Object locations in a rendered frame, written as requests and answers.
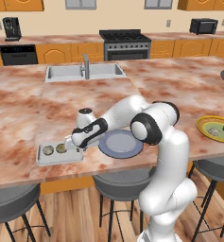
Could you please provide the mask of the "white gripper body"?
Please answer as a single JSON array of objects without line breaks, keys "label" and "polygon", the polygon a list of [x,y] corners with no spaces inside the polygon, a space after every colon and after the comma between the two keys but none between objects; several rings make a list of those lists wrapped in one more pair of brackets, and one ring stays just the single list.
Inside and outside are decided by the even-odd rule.
[{"label": "white gripper body", "polygon": [[73,140],[72,140],[72,136],[71,135],[67,135],[64,138],[64,147],[66,150],[70,150],[70,149],[76,149],[78,150],[78,147],[74,145]]}]

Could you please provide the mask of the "grey rectangular tupperware container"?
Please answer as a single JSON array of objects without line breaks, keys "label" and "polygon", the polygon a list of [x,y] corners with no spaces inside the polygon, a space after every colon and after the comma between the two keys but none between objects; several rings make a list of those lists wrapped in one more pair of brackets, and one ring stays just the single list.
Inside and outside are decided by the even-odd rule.
[{"label": "grey rectangular tupperware container", "polygon": [[[56,164],[69,164],[80,162],[83,159],[83,150],[82,149],[70,149],[65,153],[58,153],[56,151],[57,144],[64,144],[62,141],[58,142],[45,142],[41,143],[38,147],[36,162],[38,166],[49,166]],[[52,146],[54,148],[54,152],[52,155],[46,156],[43,154],[43,147]]]}]

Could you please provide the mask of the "orange island cabinet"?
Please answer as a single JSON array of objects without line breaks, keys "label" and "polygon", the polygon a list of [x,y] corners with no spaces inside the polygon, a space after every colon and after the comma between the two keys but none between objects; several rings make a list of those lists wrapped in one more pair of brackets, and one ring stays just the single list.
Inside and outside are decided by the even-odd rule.
[{"label": "orange island cabinet", "polygon": [[73,178],[68,180],[47,181],[41,183],[41,194],[58,193],[69,190],[83,189],[95,185],[92,176]]}]

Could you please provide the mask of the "blue-grey round plate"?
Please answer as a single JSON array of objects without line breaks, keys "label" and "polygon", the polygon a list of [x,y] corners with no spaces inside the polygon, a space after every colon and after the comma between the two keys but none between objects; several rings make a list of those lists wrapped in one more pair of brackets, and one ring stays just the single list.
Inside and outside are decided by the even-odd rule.
[{"label": "blue-grey round plate", "polygon": [[115,159],[128,159],[137,156],[144,144],[137,140],[129,130],[112,130],[99,140],[99,149]]}]

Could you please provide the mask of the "grey bar stool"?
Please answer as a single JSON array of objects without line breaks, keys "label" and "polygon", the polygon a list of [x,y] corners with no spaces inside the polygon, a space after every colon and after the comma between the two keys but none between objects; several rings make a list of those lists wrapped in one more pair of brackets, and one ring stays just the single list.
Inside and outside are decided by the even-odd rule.
[{"label": "grey bar stool", "polygon": [[38,207],[47,234],[51,235],[39,201],[40,193],[41,185],[39,183],[0,189],[0,224],[5,224],[12,242],[16,242],[16,240],[9,227],[9,222],[18,217],[23,219],[31,241],[36,242],[26,217],[26,212],[28,212],[34,204]]},{"label": "grey bar stool", "polygon": [[201,223],[204,221],[204,217],[211,202],[216,185],[218,182],[224,182],[224,157],[194,160],[190,168],[188,177],[192,176],[194,169],[198,170],[202,175],[206,176],[207,178],[210,178],[211,183],[206,192],[206,195],[203,198],[203,202],[200,205],[203,211],[200,214],[200,219],[198,221],[198,225],[191,242],[196,242],[197,235],[199,233],[203,233],[199,229]]},{"label": "grey bar stool", "polygon": [[[112,172],[108,174],[94,175],[95,188],[100,194],[99,226],[102,226],[102,218],[109,217],[108,242],[112,240],[112,219],[118,211],[114,210],[116,201],[130,201],[129,220],[133,218],[134,201],[148,186],[156,167],[146,167],[134,170]],[[103,213],[103,199],[110,200],[110,211]]]}]

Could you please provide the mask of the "grey sink basin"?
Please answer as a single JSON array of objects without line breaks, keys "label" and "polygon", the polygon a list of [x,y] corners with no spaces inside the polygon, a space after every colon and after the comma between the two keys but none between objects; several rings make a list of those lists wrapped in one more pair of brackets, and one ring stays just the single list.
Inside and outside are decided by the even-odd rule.
[{"label": "grey sink basin", "polygon": [[[125,78],[127,75],[118,63],[91,64],[90,79]],[[79,65],[48,66],[45,73],[46,82],[85,80],[85,72]]]}]

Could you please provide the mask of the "grey sink tap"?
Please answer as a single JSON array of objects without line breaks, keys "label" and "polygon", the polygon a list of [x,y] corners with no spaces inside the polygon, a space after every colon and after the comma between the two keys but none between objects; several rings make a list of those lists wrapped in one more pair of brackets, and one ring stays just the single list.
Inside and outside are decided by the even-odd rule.
[{"label": "grey sink tap", "polygon": [[80,65],[80,74],[86,79],[90,78],[89,59],[86,54],[83,55],[83,63]]}]

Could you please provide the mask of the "black dishwasher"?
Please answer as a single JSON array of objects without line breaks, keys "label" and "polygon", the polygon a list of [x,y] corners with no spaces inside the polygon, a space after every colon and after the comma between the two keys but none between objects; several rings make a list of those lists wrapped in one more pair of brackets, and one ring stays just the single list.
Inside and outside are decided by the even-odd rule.
[{"label": "black dishwasher", "polygon": [[5,66],[38,63],[35,44],[0,45],[0,53]]}]

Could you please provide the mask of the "black and steel stove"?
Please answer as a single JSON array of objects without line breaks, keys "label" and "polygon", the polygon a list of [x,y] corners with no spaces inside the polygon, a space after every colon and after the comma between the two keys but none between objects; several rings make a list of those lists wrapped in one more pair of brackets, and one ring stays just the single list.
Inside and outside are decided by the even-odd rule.
[{"label": "black and steel stove", "polygon": [[140,29],[100,30],[99,34],[104,40],[105,61],[149,58],[151,40]]}]

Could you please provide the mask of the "black coffee machine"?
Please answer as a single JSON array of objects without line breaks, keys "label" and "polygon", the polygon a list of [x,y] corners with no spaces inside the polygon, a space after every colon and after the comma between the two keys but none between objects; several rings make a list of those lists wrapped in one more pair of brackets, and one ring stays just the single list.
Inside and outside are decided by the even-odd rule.
[{"label": "black coffee machine", "polygon": [[5,17],[3,25],[6,33],[6,42],[19,41],[22,38],[21,28],[17,17]]}]

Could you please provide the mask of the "yellow and green plate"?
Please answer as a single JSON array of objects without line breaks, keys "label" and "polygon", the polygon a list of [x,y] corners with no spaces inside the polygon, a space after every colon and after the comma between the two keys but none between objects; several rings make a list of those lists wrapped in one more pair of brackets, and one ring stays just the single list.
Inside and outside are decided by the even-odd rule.
[{"label": "yellow and green plate", "polygon": [[[197,120],[198,130],[206,137],[224,143],[224,117],[215,115],[204,115]],[[220,130],[219,136],[213,136],[208,132],[209,128]]]}]

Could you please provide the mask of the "grey framed window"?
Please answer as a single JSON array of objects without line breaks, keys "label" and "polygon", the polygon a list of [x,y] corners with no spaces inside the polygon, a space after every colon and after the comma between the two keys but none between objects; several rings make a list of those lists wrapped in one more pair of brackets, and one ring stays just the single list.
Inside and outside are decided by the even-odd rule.
[{"label": "grey framed window", "polygon": [[145,9],[172,9],[173,0],[145,0]]},{"label": "grey framed window", "polygon": [[65,0],[67,9],[96,9],[96,0]]}]

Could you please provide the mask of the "black microwave oven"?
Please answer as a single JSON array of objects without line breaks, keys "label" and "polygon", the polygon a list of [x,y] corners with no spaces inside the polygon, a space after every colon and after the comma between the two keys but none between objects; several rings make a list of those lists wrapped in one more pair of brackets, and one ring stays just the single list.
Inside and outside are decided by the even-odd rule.
[{"label": "black microwave oven", "polygon": [[192,19],[189,31],[195,34],[215,34],[218,20],[201,18]]}]

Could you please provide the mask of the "orange wall cupboard run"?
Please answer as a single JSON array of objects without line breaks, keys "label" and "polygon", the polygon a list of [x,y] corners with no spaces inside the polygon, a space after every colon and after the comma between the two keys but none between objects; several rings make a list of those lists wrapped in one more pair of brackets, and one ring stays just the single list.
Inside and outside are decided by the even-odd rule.
[{"label": "orange wall cupboard run", "polygon": [[179,0],[178,9],[187,11],[224,10],[224,0]]},{"label": "orange wall cupboard run", "polygon": [[44,11],[43,0],[0,0],[0,11]]}]

